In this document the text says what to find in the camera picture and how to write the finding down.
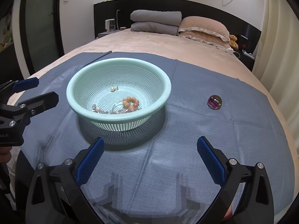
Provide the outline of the left hand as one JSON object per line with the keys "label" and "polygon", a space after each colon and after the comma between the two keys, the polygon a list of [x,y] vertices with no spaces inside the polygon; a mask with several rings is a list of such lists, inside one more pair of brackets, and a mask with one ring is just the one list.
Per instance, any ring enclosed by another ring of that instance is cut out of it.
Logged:
{"label": "left hand", "polygon": [[0,147],[0,163],[8,163],[11,160],[12,147]]}

